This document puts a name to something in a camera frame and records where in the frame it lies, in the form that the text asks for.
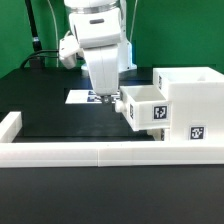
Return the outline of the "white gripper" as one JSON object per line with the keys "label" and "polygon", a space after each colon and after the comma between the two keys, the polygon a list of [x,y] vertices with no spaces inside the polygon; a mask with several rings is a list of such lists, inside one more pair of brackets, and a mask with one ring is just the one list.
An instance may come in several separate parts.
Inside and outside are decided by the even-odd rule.
{"label": "white gripper", "polygon": [[118,44],[121,42],[121,12],[115,8],[93,14],[69,14],[72,34],[60,40],[59,59],[67,69],[76,66],[76,53],[87,65],[92,88],[110,104],[118,90]]}

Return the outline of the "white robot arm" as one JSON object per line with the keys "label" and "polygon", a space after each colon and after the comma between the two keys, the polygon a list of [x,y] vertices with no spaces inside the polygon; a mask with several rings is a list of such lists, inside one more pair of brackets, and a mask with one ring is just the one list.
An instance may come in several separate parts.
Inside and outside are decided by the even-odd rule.
{"label": "white robot arm", "polygon": [[84,58],[93,91],[103,103],[119,89],[119,75],[136,70],[126,36],[126,0],[64,0],[70,35],[59,42],[59,59],[67,69]]}

